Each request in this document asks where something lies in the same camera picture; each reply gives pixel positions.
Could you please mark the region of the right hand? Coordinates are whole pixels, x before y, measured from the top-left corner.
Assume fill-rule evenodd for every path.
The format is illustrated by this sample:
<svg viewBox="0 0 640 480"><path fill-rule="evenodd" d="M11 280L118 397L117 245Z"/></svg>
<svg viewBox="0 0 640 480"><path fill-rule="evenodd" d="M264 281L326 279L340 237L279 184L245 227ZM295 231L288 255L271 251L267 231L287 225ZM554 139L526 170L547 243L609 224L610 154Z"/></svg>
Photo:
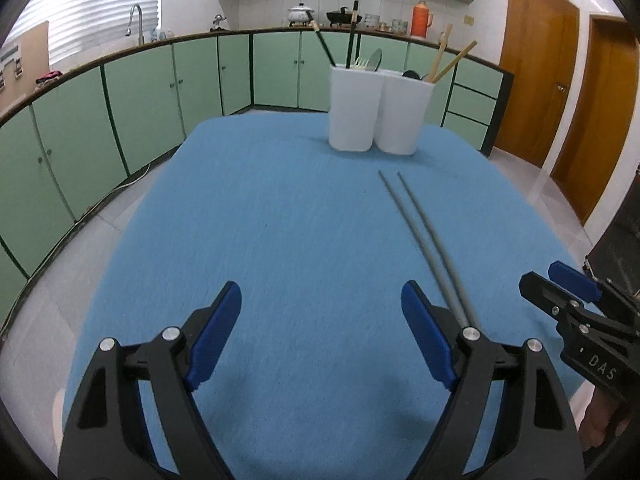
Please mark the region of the right hand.
<svg viewBox="0 0 640 480"><path fill-rule="evenodd" d="M617 422L614 434L619 437L629 424L631 412L628 405L600 389L594 390L578 429L582 449L587 451L602 445L611 431L612 422Z"/></svg>

